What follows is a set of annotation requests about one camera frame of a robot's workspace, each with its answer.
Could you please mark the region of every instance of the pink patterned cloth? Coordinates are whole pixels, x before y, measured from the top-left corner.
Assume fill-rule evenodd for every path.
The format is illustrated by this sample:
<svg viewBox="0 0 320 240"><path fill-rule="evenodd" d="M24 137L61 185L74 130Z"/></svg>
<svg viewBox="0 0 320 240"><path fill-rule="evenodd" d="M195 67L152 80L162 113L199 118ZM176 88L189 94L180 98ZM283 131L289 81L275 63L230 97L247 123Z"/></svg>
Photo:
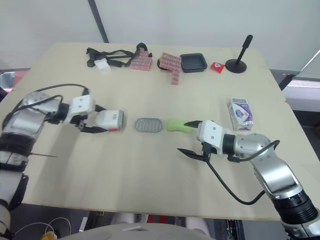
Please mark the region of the pink patterned cloth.
<svg viewBox="0 0 320 240"><path fill-rule="evenodd" d="M148 55L148 51L140 48L138 56L131 61L129 68L141 71L150 71L152 66L152 57L148 57Z"/></svg>
<svg viewBox="0 0 320 240"><path fill-rule="evenodd" d="M159 66L172 72L171 84L178 85L181 72L181 57L163 52Z"/></svg>

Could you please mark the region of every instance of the red small box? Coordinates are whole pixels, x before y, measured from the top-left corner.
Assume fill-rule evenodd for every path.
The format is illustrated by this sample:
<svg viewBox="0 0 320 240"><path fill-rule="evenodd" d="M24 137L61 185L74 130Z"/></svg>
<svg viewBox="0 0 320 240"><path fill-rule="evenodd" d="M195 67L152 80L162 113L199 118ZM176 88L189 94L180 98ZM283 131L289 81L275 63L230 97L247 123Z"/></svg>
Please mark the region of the red small box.
<svg viewBox="0 0 320 240"><path fill-rule="evenodd" d="M224 69L225 65L218 63L218 62L214 62L211 65L211 68L215 71L217 71L218 73L222 72L222 69Z"/></svg>

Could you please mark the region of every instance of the black cable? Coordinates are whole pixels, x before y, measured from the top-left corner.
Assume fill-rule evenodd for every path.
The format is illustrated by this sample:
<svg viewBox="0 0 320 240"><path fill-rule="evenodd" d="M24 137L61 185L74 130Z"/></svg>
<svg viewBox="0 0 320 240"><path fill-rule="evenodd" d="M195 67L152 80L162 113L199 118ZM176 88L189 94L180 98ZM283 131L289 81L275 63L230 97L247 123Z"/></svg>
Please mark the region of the black cable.
<svg viewBox="0 0 320 240"><path fill-rule="evenodd" d="M41 92L41 91L44 91L44 90L54 89L54 88L59 88L59 87L65 87L65 86L77 86L77 87L84 88L85 90L88 89L86 86L81 85L81 84L77 84L77 83L63 83L63 84L52 85L52 86L47 86L47 87L44 87L44 88L40 88L38 90L35 90L35 92Z"/></svg>
<svg viewBox="0 0 320 240"><path fill-rule="evenodd" d="M41 92L41 91L44 91L44 90L48 90L48 89L54 89L54 88L60 88L60 87L65 87L65 86L76 86L76 87L81 87L81 88L84 88L83 89L83 92L82 92L82 95L87 95L89 94L89 89L84 86L84 85L81 85L81 84L77 84L77 83L62 83L62 84L57 84L57 85L52 85L52 86L46 86L46 87L43 87L43 88L40 88L38 90L35 90L34 92ZM13 108L13 110L15 110L17 107L19 107L22 103L22 99L18 102L17 105L15 105L15 107Z"/></svg>
<svg viewBox="0 0 320 240"><path fill-rule="evenodd" d="M244 158L244 159L239 159L238 161L239 161L239 162L247 162L247 161L250 161L250 160L256 158L257 156L259 156L260 154L262 154L264 151L266 151L266 150L268 150L269 148L271 148L272 146L274 146L273 149L276 149L276 147L279 145L279 143L280 143L280 140L275 140L275 141L269 143L269 144L268 144L267 146L265 146L264 148L261 148L261 149L260 149L259 151L257 151L255 154L253 154L253 155L251 155L251 156L249 156L249 157L247 157L247 158Z"/></svg>
<svg viewBox="0 0 320 240"><path fill-rule="evenodd" d="M46 102L48 102L48 101L50 101L50 100L52 100L52 99L55 99L55 98L57 98L57 97L60 97L60 98L61 98L61 99L60 99L60 103L64 100L64 97L63 97L62 95L60 95L60 94L54 95L54 96L48 97L48 98L46 98L46 99L44 99L44 100L37 101L37 102L32 103L32 104L29 104L29 105L23 105L23 106L21 106L21 107L18 107L18 108L16 108L16 109L12 110L12 112L10 112L10 114L13 115L13 114L16 113L17 111L20 111L20 110L22 110L22 109L31 108L31 107L36 106L36 105L39 105L39 104L46 103Z"/></svg>
<svg viewBox="0 0 320 240"><path fill-rule="evenodd" d="M254 159L255 157L259 156L261 153L263 153L264 151L266 151L267 149L271 148L272 146L274 146L273 148L276 149L276 147L279 145L280 141L279 140L275 140L273 142L271 142L270 144L268 144L267 146L265 146L264 148L262 148L261 150L257 151L255 154L253 154L250 157L244 158L244 159L240 159L240 162L245 162L245 161L250 161L252 159ZM266 192L263 190L261 191L252 201L243 201L241 200L239 197L237 197L237 195L234 194L234 192L228 187L228 185L223 181L223 179L220 177L220 175L218 174L218 172L215 170L215 168L211 165L210 160L206 160L205 161L206 164L209 166L209 168L212 170L212 172L214 173L214 175L216 176L216 178L220 181L220 183L224 186L224 188L228 191L228 193L235 199L237 200L239 203L244 204L244 205L252 205L255 204Z"/></svg>
<svg viewBox="0 0 320 240"><path fill-rule="evenodd" d="M206 164L208 164L209 168L212 170L216 178L220 181L220 183L224 186L224 188L228 191L228 193L239 203L244 205L252 205L255 204L266 192L263 190L261 191L252 201L243 201L240 198L237 197L237 195L234 194L234 192L228 187L228 185L222 180L218 172L215 170L215 168L211 165L209 161L205 161Z"/></svg>

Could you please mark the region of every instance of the black microphone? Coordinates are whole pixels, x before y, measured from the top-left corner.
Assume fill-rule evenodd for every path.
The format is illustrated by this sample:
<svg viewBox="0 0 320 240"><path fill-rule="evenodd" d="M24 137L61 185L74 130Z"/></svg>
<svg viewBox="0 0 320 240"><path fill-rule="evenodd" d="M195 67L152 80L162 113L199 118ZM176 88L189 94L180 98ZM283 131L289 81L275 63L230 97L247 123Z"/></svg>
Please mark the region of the black microphone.
<svg viewBox="0 0 320 240"><path fill-rule="evenodd" d="M247 69L247 65L241 61L242 56L244 55L246 49L249 47L251 41L252 41L253 36L248 35L242 45L242 50L238 56L237 59L230 59L225 62L225 67L228 69L230 72L235 73L235 74L241 74Z"/></svg>

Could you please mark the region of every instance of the wooden table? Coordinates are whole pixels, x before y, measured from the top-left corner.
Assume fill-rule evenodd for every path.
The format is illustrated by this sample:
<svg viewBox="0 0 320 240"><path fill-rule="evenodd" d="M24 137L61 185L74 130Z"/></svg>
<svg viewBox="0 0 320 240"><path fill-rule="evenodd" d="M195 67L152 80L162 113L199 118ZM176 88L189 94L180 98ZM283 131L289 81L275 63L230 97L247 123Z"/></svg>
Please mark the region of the wooden table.
<svg viewBox="0 0 320 240"><path fill-rule="evenodd" d="M221 74L206 69L182 73L179 85L170 85L171 73L157 68L162 52L173 55L202 53L208 66L236 58L238 48L153 46L151 71L111 67L100 73L86 66L87 47L111 52L134 51L133 44L58 43L35 64L0 104L0 120L27 93L50 85L78 83L90 89L96 103L121 109L125 128L119 132L81 133L73 125L45 124L33 152L58 156L30 156L25 174L29 183L23 202L28 204L110 212L154 213L205 218L278 220L271 201L263 196L255 205L234 200L204 162L186 157L177 148L201 152L195 132L137 132L141 117L214 120L232 129L227 103L231 97L249 101L254 126L242 134L260 133L279 139L277 155L294 171L320 207L320 163L295 115L285 102L260 53L249 48L243 57L246 72ZM48 90L64 102L81 94L78 87ZM225 182L243 200L261 190L250 163L231 163L211 156Z"/></svg>

